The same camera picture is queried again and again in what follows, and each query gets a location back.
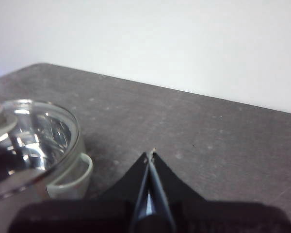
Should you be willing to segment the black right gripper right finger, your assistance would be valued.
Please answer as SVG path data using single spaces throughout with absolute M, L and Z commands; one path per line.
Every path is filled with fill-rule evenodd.
M 167 221 L 173 233 L 186 233 L 189 227 L 182 203 L 205 199 L 181 180 L 156 152 L 149 153 L 147 158 L 155 214 Z

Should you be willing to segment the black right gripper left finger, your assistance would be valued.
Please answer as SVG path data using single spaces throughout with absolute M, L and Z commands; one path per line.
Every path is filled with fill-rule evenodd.
M 129 170 L 98 197 L 103 218 L 144 218 L 148 211 L 148 155 L 142 155 Z

